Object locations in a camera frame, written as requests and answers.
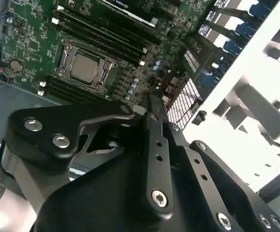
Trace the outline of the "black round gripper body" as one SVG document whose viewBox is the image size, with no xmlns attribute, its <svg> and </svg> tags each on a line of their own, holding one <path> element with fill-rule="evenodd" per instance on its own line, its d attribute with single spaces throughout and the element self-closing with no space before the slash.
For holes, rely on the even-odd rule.
<svg viewBox="0 0 280 232">
<path fill-rule="evenodd" d="M 37 232 L 219 232 L 221 200 L 200 155 L 174 149 L 171 216 L 146 194 L 140 156 L 122 155 L 57 190 L 37 216 Z"/>
</svg>

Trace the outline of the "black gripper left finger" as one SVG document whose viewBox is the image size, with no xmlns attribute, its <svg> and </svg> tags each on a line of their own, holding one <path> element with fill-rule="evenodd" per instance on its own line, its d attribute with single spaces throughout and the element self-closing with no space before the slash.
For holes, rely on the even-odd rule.
<svg viewBox="0 0 280 232">
<path fill-rule="evenodd" d="M 144 163 L 153 199 L 153 97 L 133 111 L 119 101 L 15 111 L 7 120 L 0 166 L 39 214 L 57 190 L 122 155 Z"/>
</svg>

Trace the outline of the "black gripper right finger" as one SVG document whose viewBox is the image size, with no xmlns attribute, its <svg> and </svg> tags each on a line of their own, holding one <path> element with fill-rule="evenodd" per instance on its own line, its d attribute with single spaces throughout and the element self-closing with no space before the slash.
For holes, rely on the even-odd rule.
<svg viewBox="0 0 280 232">
<path fill-rule="evenodd" d="M 153 211 L 162 232 L 280 232 L 280 217 L 153 97 Z"/>
</svg>

